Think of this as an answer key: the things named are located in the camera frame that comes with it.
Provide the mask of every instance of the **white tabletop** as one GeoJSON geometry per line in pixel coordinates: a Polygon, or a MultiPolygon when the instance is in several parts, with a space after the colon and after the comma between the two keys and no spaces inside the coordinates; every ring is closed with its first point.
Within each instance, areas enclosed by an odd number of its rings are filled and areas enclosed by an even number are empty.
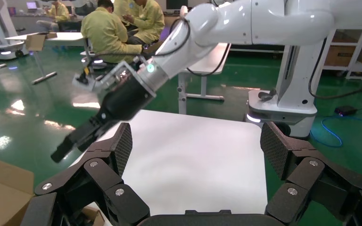
{"type": "MultiPolygon", "coordinates": [[[[152,216],[185,210],[264,213],[267,189],[258,126],[145,110],[130,125],[133,149],[123,180],[152,216]]],[[[117,128],[100,140],[111,138],[117,128]]]]}
{"type": "Polygon", "coordinates": [[[226,52],[226,56],[223,63],[214,73],[214,74],[220,74],[222,72],[222,69],[224,68],[224,64],[227,59],[229,51],[230,51],[230,46],[227,48],[227,43],[219,43],[216,46],[216,48],[213,49],[213,51],[211,51],[207,56],[205,56],[205,58],[203,58],[196,64],[192,65],[191,67],[189,67],[189,69],[195,73],[200,73],[200,74],[211,73],[216,69],[216,67],[221,61],[222,56],[226,52]]]}
{"type": "MultiPolygon", "coordinates": [[[[25,41],[25,40],[27,40],[27,35],[34,35],[34,34],[38,34],[38,33],[19,35],[19,36],[14,36],[14,37],[5,38],[5,39],[6,40],[25,41]]],[[[81,32],[57,32],[56,34],[58,35],[57,38],[46,39],[46,41],[79,41],[79,40],[84,39],[81,32]]]]}

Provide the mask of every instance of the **black hair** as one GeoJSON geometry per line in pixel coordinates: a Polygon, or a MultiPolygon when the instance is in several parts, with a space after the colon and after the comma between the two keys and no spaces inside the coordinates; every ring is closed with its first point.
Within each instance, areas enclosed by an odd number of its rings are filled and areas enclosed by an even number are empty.
{"type": "Polygon", "coordinates": [[[111,0],[98,0],[98,7],[109,8],[115,7],[111,0]]]}

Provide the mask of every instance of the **metal screw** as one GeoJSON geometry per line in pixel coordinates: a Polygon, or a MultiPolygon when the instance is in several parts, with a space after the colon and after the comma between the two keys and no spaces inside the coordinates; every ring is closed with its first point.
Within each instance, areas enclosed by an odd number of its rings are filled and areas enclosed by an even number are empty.
{"type": "Polygon", "coordinates": [[[93,161],[93,162],[90,163],[90,166],[91,166],[91,167],[95,167],[95,166],[97,166],[97,164],[98,164],[97,161],[93,161]]]}
{"type": "Polygon", "coordinates": [[[43,190],[48,190],[48,189],[50,189],[50,187],[52,187],[52,184],[51,184],[51,183],[47,183],[47,184],[44,184],[44,185],[42,186],[42,189],[43,189],[43,190]]]}
{"type": "Polygon", "coordinates": [[[124,189],[119,188],[119,189],[116,190],[115,193],[116,193],[117,196],[121,196],[122,194],[124,194],[124,189]]]}
{"type": "Polygon", "coordinates": [[[288,188],[288,193],[291,194],[291,195],[297,195],[297,190],[290,187],[290,188],[288,188]]]}
{"type": "Polygon", "coordinates": [[[313,161],[313,160],[312,160],[312,161],[310,161],[309,163],[310,163],[310,165],[312,165],[312,166],[318,166],[318,162],[316,162],[316,161],[313,161]]]}

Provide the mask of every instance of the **robotic arm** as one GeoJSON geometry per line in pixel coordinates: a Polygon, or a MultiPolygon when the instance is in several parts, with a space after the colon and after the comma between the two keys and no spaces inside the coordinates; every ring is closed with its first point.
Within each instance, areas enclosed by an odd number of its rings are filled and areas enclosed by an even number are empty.
{"type": "Polygon", "coordinates": [[[311,45],[324,39],[335,27],[362,25],[362,0],[238,0],[216,8],[202,4],[178,24],[145,67],[134,71],[120,63],[103,78],[75,78],[88,90],[109,92],[98,114],[68,135],[53,153],[60,161],[74,146],[84,151],[119,121],[127,121],[156,96],[156,91],[210,53],[218,43],[311,45]]]}

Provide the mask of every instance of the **green indicator light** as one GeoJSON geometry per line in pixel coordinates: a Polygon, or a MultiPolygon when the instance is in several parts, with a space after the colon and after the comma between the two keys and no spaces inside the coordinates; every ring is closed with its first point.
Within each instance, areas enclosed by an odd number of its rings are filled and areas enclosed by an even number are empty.
{"type": "Polygon", "coordinates": [[[152,64],[149,64],[147,68],[149,73],[152,73],[155,70],[155,66],[153,66],[152,64]]]}

